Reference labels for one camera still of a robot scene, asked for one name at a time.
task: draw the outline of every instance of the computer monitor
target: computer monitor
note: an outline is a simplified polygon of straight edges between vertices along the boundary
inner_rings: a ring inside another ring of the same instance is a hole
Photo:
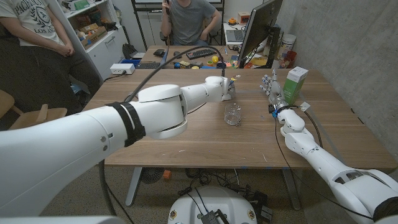
[[[240,68],[244,67],[246,56],[250,54],[258,45],[270,34],[280,11],[282,0],[270,0],[255,7],[251,11],[250,20],[246,24],[245,36],[242,43],[241,52],[238,60]]]

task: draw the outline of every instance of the table leg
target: table leg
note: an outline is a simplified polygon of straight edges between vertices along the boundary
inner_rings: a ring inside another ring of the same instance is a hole
[[[299,199],[299,193],[297,193],[296,185],[294,184],[292,172],[288,169],[282,169],[282,175],[284,176],[293,209],[299,211],[301,209],[301,204]]]
[[[139,179],[141,177],[141,170],[142,170],[142,167],[135,167],[134,172],[132,173],[130,187],[129,187],[129,191],[127,192],[127,197],[126,197],[126,201],[125,201],[125,204],[128,207],[130,207],[134,203],[134,199],[136,197],[136,192],[137,192],[138,185],[139,185]]]

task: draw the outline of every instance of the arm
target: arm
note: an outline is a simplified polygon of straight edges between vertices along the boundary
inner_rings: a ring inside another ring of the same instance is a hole
[[[70,52],[69,52],[68,56],[73,55],[75,53],[75,49],[73,48],[72,42],[70,41],[68,34],[65,31],[65,28],[63,28],[63,25],[61,24],[61,22],[54,15],[54,13],[52,13],[51,9],[48,6],[45,8],[45,10],[49,14],[52,24],[53,24],[58,36],[61,38],[61,40],[65,44],[65,46],[69,49]]]
[[[166,13],[166,9],[170,10],[170,5],[171,2],[169,4],[166,3],[165,0],[163,0],[163,4],[162,4],[162,12],[163,12],[163,18],[162,18],[162,25],[160,27],[163,36],[168,37],[171,32],[172,32],[172,23],[169,20],[169,15],[167,15]]]
[[[62,54],[63,56],[67,56],[69,50],[62,45],[57,44],[52,40],[48,40],[39,34],[35,34],[34,32],[22,27],[18,18],[13,17],[0,17],[0,23],[14,36],[19,37],[23,40],[28,41],[29,43],[46,47],[55,52]]]
[[[206,29],[204,29],[203,32],[201,33],[200,39],[207,40],[207,35],[217,25],[217,23],[220,20],[221,20],[221,13],[219,11],[215,10],[213,15],[211,16],[211,22],[206,27]]]

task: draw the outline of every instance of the hand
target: hand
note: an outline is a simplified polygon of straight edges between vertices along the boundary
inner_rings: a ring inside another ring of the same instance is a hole
[[[65,46],[69,49],[69,54],[67,56],[72,56],[75,53],[72,43],[68,43]]]
[[[67,57],[70,54],[70,49],[67,46],[58,44],[57,48],[55,49],[60,55]]]
[[[169,2],[169,3],[167,4],[166,0],[163,0],[162,9],[164,9],[164,10],[169,9],[169,10],[170,10],[171,4],[172,4],[171,2]]]
[[[201,35],[200,35],[200,39],[201,40],[203,40],[203,41],[206,41],[207,40],[207,35],[208,35],[209,33],[206,31],[206,30],[203,30],[203,32],[201,33]]]

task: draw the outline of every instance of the power strip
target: power strip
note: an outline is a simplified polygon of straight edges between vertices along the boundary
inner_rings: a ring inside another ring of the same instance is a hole
[[[113,75],[120,75],[126,71],[126,74],[130,75],[135,69],[134,64],[131,63],[115,63],[111,67],[111,72]]]

